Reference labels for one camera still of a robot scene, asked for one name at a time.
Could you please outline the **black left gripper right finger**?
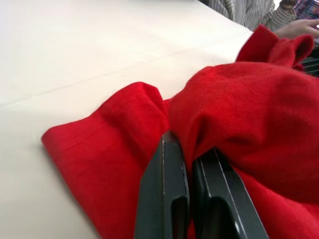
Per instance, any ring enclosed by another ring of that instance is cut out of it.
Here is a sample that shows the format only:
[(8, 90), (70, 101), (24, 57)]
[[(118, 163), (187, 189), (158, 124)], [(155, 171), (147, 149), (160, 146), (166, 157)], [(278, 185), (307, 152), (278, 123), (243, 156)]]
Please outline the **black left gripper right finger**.
[(241, 177), (218, 149), (197, 158), (192, 169), (196, 238), (269, 237)]

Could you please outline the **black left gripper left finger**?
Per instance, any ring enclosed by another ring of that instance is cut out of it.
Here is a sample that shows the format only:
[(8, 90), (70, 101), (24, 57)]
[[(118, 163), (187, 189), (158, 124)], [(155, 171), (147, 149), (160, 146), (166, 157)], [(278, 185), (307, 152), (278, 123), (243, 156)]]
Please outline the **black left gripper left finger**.
[(177, 138), (168, 131), (141, 178), (134, 238), (185, 239), (189, 201), (183, 153)]

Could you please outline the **bystander bare hand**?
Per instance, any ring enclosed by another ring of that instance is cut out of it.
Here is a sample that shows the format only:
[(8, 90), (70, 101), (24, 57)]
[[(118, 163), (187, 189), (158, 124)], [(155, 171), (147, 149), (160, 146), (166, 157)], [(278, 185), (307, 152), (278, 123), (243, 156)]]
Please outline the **bystander bare hand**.
[(274, 31), (279, 38), (294, 39), (302, 35), (310, 35), (314, 39), (319, 37), (318, 19), (300, 19), (295, 20), (280, 29)]

